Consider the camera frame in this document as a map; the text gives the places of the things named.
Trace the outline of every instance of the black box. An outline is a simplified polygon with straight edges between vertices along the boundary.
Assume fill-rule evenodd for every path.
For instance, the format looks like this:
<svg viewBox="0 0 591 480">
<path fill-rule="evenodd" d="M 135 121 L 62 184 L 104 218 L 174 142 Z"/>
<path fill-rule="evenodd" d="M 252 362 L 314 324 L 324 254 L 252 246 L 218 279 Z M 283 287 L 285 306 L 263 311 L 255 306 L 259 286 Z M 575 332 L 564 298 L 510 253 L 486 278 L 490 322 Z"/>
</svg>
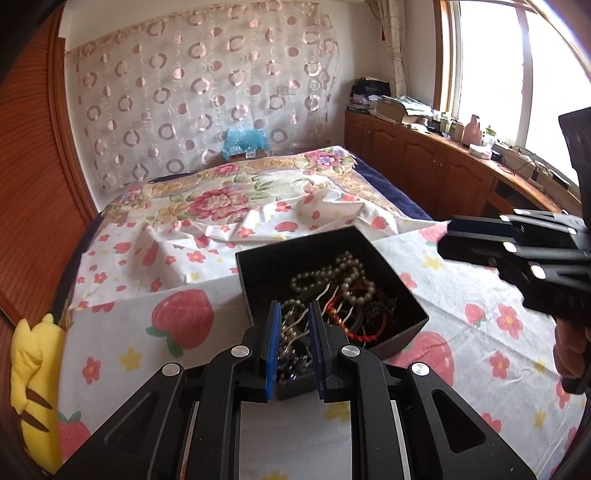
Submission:
<svg viewBox="0 0 591 480">
<path fill-rule="evenodd" d="M 400 352 L 429 317 L 382 255 L 354 226 L 237 253 L 238 273 L 251 322 L 264 323 L 273 300 L 282 302 L 295 296 L 290 288 L 293 276 L 334 264 L 335 258 L 347 250 L 363 262 L 366 276 L 377 288 L 383 289 L 390 298 L 398 297 L 398 322 L 386 329 L 386 340 L 369 351 L 380 359 Z M 310 375 L 310 378 L 278 383 L 277 396 L 289 398 L 314 388 L 314 378 Z"/>
</svg>

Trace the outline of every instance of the window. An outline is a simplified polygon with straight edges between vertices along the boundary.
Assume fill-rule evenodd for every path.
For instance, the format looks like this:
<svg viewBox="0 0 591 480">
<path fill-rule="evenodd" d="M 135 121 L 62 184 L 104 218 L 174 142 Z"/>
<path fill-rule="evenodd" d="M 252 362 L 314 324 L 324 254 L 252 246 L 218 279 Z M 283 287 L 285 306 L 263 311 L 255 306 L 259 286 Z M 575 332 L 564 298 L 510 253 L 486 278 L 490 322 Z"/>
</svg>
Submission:
<svg viewBox="0 0 591 480">
<path fill-rule="evenodd" d="M 449 2 L 460 59 L 452 114 L 463 123 L 478 115 L 481 128 L 490 125 L 500 139 L 536 153 L 578 184 L 558 116 L 591 106 L 591 83 L 550 23 L 528 6 L 508 3 Z"/>
</svg>

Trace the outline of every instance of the curtain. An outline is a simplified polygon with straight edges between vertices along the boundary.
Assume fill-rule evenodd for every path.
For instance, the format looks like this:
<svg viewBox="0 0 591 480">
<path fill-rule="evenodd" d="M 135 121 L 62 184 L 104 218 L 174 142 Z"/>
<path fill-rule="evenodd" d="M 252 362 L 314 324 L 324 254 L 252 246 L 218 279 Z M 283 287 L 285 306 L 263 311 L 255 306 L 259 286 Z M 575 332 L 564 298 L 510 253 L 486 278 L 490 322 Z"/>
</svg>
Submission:
<svg viewBox="0 0 591 480">
<path fill-rule="evenodd" d="M 378 0 L 379 16 L 388 47 L 390 94 L 407 94 L 402 54 L 404 53 L 404 0 Z"/>
<path fill-rule="evenodd" d="M 339 47 L 317 3 L 212 5 L 153 18 L 69 52 L 80 160 L 105 190 L 209 168 L 226 131 L 271 152 L 324 146 Z"/>
</svg>

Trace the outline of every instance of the floral bedspread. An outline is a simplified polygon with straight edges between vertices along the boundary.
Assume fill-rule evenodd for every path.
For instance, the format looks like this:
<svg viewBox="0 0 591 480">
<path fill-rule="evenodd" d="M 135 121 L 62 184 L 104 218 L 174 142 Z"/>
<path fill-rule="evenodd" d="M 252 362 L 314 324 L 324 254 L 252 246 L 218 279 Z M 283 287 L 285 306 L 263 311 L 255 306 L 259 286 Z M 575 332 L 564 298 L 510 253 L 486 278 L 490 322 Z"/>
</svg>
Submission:
<svg viewBox="0 0 591 480">
<path fill-rule="evenodd" d="M 109 205 L 63 322 L 64 459 L 163 364 L 200 365 L 240 342 L 236 251 L 355 225 L 430 315 L 392 361 L 425 360 L 549 478 L 584 407 L 560 389 L 551 320 L 494 272 L 443 261 L 445 227 L 404 217 L 354 166 L 331 147 L 134 187 Z M 241 479 L 350 478 L 347 404 L 247 404 L 242 427 Z"/>
</svg>

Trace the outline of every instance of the pikachu plush toy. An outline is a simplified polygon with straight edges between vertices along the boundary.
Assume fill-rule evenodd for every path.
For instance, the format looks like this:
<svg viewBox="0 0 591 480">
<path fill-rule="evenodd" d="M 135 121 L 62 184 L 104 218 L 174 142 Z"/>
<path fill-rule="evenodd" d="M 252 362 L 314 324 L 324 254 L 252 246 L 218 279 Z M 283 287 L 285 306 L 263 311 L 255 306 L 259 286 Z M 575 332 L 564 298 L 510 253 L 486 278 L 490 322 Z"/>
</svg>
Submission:
<svg viewBox="0 0 591 480">
<path fill-rule="evenodd" d="M 47 314 L 32 329 L 21 320 L 12 336 L 10 403 L 21 416 L 28 454 L 49 473 L 61 466 L 57 390 L 66 333 Z"/>
</svg>

